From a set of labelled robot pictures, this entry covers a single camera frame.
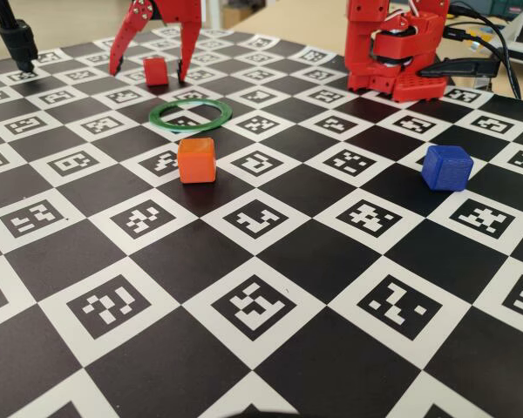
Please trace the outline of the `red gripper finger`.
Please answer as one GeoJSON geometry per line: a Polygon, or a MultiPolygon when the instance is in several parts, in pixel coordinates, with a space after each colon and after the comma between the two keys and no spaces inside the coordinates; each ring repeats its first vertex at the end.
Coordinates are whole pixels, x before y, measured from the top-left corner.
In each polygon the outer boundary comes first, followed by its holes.
{"type": "Polygon", "coordinates": [[[181,58],[177,70],[180,83],[185,82],[187,71],[194,53],[195,44],[200,35],[200,22],[184,22],[181,24],[181,58]]]}
{"type": "Polygon", "coordinates": [[[132,1],[126,16],[112,42],[109,73],[115,76],[120,69],[124,53],[136,33],[143,30],[153,16],[153,4],[149,0],[132,1]]]}

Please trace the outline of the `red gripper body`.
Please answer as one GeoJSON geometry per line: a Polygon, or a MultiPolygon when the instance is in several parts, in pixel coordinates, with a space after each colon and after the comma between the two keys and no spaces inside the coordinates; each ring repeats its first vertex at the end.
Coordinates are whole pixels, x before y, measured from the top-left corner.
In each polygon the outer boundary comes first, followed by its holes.
{"type": "Polygon", "coordinates": [[[155,0],[153,3],[163,22],[200,21],[200,1],[198,0],[155,0]]]}

